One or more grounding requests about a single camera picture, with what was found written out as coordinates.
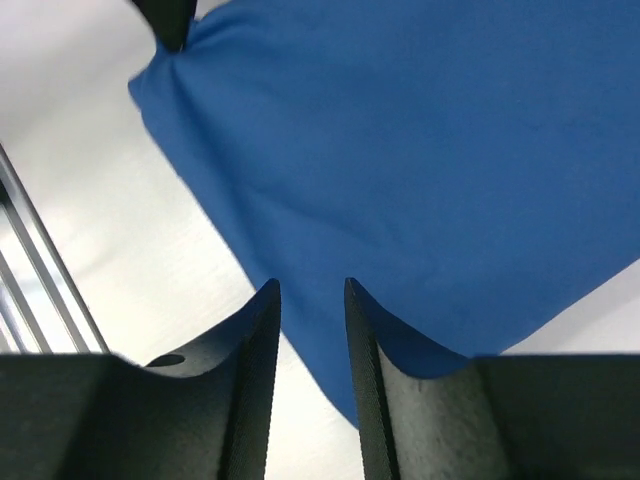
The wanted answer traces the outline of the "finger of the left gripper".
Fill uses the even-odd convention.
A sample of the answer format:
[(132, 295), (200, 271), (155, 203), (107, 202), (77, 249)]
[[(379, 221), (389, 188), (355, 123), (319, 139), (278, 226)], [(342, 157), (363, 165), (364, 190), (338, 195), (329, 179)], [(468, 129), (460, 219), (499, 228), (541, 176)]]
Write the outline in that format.
[(131, 3), (166, 50), (175, 53), (183, 49), (195, 19), (197, 0), (131, 0)]

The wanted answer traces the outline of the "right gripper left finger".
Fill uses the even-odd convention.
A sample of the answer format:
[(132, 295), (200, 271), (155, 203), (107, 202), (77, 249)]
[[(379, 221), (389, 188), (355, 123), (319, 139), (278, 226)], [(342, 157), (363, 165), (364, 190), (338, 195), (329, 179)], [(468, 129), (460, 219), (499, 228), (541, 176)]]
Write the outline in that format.
[(113, 354), (1, 359), (5, 479), (261, 479), (281, 319), (267, 281), (145, 367)]

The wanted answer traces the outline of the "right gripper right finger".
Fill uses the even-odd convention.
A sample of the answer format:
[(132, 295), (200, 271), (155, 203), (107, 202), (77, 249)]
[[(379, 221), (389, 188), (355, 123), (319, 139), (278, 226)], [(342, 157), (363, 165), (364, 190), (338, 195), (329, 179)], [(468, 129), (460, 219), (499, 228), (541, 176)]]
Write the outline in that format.
[(357, 281), (345, 323), (369, 479), (635, 479), (639, 359), (463, 357)]

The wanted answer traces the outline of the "blue surgical drape cloth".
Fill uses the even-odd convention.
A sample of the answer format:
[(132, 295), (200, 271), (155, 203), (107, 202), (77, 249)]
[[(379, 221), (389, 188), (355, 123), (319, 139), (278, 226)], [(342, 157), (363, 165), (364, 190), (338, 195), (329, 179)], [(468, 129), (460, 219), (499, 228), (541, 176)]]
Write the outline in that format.
[(473, 356), (639, 257), (635, 1), (231, 1), (129, 91), (350, 422), (347, 279)]

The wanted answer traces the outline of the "aluminium front rail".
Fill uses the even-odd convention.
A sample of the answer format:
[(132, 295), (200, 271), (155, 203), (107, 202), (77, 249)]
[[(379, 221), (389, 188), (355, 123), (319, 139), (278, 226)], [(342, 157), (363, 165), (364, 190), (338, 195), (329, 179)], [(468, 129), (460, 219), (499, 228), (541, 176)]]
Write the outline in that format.
[(89, 309), (1, 153), (1, 352), (107, 353)]

